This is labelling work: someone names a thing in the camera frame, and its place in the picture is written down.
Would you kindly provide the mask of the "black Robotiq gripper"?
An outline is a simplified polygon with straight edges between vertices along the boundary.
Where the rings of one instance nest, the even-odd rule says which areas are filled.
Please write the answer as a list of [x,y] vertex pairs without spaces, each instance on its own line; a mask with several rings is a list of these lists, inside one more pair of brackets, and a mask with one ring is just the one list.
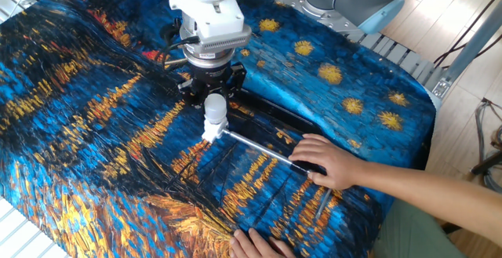
[[191,65],[191,70],[194,77],[177,84],[185,103],[191,106],[201,106],[207,90],[221,89],[232,98],[242,89],[247,74],[242,63],[211,68]]

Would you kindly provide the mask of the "person's right hand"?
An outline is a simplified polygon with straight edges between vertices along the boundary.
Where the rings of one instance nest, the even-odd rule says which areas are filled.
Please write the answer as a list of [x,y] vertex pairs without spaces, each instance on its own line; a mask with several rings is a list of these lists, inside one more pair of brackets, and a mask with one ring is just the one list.
[[307,176],[319,186],[344,190],[364,184],[366,162],[337,147],[324,136],[304,134],[289,160],[310,162],[324,168],[326,175],[309,172]]

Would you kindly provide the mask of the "person's left hand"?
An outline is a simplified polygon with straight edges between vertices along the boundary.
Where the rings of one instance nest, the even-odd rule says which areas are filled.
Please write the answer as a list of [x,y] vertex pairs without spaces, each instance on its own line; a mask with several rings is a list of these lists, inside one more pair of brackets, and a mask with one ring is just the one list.
[[231,258],[295,258],[294,252],[283,241],[270,237],[265,240],[255,229],[236,230],[230,240]]

